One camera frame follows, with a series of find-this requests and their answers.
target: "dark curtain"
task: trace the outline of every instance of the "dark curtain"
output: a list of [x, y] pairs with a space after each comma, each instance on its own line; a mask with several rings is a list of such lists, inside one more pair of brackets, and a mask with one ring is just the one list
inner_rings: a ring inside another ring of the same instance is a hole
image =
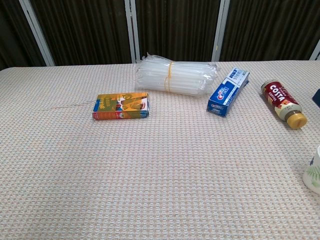
[[140, 57], [211, 61], [220, 0], [136, 0]]
[[0, 0], [0, 70], [45, 66], [18, 0]]
[[308, 60], [320, 0], [231, 0], [220, 61]]
[[31, 0], [56, 65], [131, 63], [123, 0]]

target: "yellow bottle cap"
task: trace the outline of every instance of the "yellow bottle cap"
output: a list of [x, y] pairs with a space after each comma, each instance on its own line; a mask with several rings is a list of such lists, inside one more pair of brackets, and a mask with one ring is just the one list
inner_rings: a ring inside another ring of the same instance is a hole
[[287, 121], [288, 125], [292, 129], [302, 128], [307, 123], [307, 118], [302, 113], [296, 113], [290, 116]]

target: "blue toothpaste box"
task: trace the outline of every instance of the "blue toothpaste box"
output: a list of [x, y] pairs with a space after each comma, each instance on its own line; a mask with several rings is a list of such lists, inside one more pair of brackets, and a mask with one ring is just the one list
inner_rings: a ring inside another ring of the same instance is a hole
[[250, 72], [234, 67], [209, 99], [206, 110], [225, 117], [249, 81]]

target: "table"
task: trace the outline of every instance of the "table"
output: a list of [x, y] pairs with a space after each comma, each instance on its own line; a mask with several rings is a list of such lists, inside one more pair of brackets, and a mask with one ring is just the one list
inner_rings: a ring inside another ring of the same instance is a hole
[[[226, 118], [209, 95], [149, 91], [150, 116], [96, 121], [98, 94], [133, 92], [132, 64], [0, 72], [0, 239], [320, 238], [302, 174], [320, 144], [320, 61], [218, 62], [251, 72]], [[280, 80], [290, 129], [259, 95]]]

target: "bundle of straws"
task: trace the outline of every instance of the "bundle of straws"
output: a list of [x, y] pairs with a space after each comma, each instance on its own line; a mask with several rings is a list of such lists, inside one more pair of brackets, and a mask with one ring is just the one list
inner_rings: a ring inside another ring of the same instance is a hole
[[201, 96], [212, 91], [217, 66], [212, 62], [171, 61], [147, 55], [136, 65], [136, 86], [142, 89]]

